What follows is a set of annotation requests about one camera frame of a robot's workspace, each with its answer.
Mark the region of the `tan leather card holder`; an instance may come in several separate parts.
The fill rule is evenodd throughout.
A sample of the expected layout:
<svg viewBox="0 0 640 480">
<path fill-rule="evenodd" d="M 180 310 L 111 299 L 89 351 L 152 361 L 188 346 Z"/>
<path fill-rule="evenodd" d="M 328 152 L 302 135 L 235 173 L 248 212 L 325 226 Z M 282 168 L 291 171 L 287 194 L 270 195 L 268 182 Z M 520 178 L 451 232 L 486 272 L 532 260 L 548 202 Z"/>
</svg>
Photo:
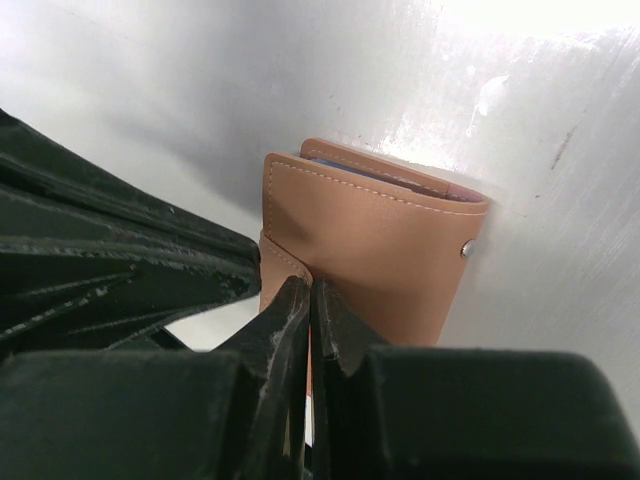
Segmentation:
<svg viewBox="0 0 640 480">
<path fill-rule="evenodd" d="M 270 153 L 260 303 L 291 276 L 326 279 L 389 342 L 432 346 L 488 211 L 476 191 L 326 140 Z"/>
</svg>

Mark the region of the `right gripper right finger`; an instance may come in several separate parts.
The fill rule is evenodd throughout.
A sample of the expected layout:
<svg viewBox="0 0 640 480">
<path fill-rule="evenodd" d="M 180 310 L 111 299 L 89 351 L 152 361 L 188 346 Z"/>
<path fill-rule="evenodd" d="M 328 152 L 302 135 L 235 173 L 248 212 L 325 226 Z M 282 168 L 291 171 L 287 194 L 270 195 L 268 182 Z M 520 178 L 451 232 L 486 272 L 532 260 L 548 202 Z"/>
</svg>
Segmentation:
<svg viewBox="0 0 640 480">
<path fill-rule="evenodd" d="M 315 479 L 398 479 L 375 362 L 397 348 L 349 306 L 333 282 L 311 288 Z"/>
</svg>

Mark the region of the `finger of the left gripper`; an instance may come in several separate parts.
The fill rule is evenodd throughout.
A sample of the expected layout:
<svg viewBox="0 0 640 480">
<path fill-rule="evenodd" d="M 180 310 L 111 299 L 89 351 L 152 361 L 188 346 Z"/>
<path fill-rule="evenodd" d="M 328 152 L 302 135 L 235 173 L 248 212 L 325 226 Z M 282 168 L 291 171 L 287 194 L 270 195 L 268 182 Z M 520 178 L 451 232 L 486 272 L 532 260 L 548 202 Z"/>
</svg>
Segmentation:
<svg viewBox="0 0 640 480">
<path fill-rule="evenodd" d="M 259 263 L 257 244 L 248 237 L 145 193 L 5 111 L 1 183 Z"/>
<path fill-rule="evenodd" d="M 254 242 L 232 249 L 1 239 L 1 352 L 111 350 L 260 290 Z"/>
</svg>

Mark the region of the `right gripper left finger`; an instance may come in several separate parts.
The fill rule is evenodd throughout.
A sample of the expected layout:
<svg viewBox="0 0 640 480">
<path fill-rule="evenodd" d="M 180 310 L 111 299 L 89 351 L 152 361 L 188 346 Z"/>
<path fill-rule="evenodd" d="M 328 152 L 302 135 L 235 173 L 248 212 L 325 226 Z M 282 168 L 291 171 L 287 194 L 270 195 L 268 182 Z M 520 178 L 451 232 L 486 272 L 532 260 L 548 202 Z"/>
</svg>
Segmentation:
<svg viewBox="0 0 640 480">
<path fill-rule="evenodd" d="M 239 360 L 225 426 L 225 479 L 301 479 L 310 287 L 287 278 L 271 303 L 213 350 Z"/>
</svg>

